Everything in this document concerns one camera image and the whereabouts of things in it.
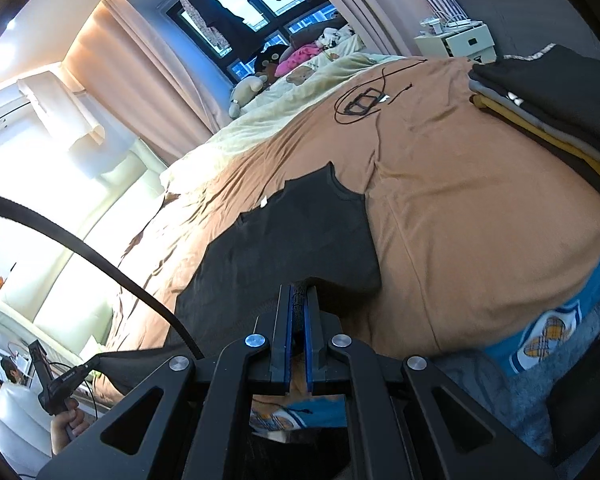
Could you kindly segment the person's left hand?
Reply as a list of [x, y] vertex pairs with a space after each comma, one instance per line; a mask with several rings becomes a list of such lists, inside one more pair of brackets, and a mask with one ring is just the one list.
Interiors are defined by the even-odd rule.
[[65, 411], [53, 416], [50, 422], [50, 447], [52, 455], [58, 455], [75, 438], [90, 428], [91, 423], [76, 399], [69, 398]]

